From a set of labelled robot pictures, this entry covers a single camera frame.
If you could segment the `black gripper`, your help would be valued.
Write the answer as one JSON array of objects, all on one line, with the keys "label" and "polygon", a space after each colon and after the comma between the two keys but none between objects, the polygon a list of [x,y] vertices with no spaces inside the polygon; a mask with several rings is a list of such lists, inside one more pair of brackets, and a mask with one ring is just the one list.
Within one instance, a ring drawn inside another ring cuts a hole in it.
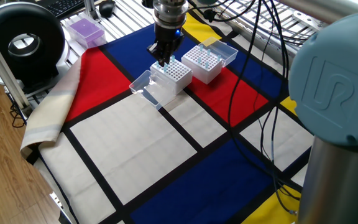
[{"label": "black gripper", "polygon": [[164,67],[170,63],[172,54],[178,50],[184,39],[181,28],[167,29],[155,25],[155,42],[147,47],[148,53]]}]

